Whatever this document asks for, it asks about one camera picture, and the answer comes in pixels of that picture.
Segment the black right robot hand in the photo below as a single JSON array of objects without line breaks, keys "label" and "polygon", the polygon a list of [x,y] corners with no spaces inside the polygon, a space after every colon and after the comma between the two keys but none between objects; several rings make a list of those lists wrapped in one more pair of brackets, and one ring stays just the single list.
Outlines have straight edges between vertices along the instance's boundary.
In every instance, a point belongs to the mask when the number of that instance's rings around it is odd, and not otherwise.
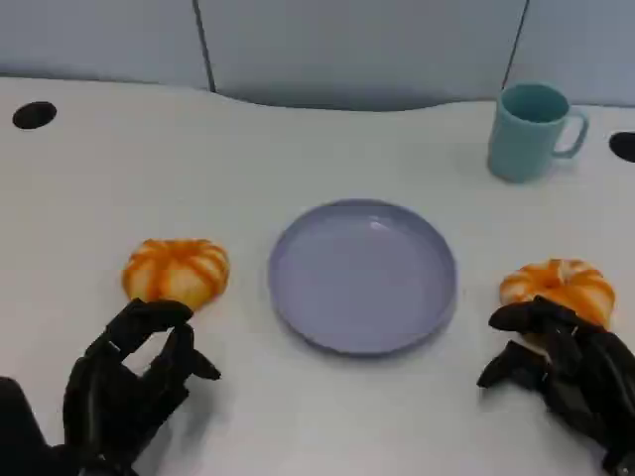
[{"label": "black right robot hand", "polygon": [[538,339],[534,350],[509,341],[477,386],[512,382],[543,398],[573,430],[605,449],[609,475],[634,473],[634,354],[613,332],[544,297],[504,304],[488,324]]}]

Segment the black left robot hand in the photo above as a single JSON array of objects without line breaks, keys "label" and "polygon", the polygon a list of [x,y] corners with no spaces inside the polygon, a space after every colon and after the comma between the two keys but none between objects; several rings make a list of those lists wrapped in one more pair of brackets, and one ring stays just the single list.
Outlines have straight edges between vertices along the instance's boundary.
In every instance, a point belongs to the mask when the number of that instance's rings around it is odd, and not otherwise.
[{"label": "black left robot hand", "polygon": [[[194,347],[192,310],[175,300],[131,300],[75,362],[63,397],[64,445],[81,470],[132,475],[161,426],[186,400],[190,376],[219,370]],[[168,339],[137,375],[125,359],[155,333]]]}]

